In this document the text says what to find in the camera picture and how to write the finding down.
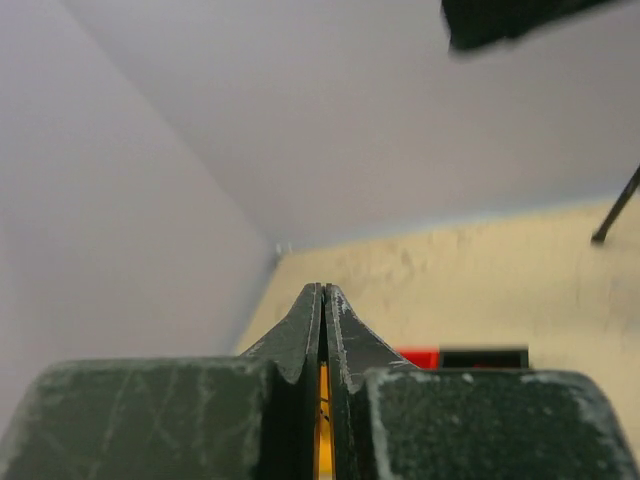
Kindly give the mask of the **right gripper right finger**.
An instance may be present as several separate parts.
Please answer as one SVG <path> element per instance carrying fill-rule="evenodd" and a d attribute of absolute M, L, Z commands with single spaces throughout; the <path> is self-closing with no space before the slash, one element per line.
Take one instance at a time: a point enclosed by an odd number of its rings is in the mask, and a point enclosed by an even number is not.
<path fill-rule="evenodd" d="M 325 289 L 337 479 L 635 479 L 604 393 L 572 371 L 421 369 Z"/>

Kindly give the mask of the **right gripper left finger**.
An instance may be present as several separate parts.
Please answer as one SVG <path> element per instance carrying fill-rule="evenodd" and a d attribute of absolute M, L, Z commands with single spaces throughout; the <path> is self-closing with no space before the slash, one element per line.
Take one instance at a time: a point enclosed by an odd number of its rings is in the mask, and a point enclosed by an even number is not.
<path fill-rule="evenodd" d="M 237 356 L 76 360 L 31 383 L 5 479 L 313 479 L 321 288 Z"/>

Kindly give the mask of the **yellow plastic bin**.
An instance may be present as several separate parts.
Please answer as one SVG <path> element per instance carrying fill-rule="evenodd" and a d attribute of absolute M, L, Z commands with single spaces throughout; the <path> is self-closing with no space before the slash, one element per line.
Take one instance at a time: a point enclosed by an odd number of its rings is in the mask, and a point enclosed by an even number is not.
<path fill-rule="evenodd" d="M 317 478 L 332 479 L 334 476 L 331 404 L 328 367 L 322 362 L 319 372 L 319 414 L 316 430 L 319 432 Z"/>

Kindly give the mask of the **black plastic bin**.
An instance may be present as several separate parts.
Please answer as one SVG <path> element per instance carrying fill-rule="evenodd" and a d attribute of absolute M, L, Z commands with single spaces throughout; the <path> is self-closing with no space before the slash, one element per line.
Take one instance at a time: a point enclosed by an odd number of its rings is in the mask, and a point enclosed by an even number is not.
<path fill-rule="evenodd" d="M 439 350 L 439 369 L 529 369 L 527 346 L 465 346 Z"/>

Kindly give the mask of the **red plastic bin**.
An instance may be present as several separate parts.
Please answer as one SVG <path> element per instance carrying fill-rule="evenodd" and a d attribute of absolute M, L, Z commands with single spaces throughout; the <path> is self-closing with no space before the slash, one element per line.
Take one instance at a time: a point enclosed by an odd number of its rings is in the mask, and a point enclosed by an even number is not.
<path fill-rule="evenodd" d="M 404 349 L 398 353 L 407 361 L 421 369 L 438 369 L 440 351 L 438 349 Z"/>

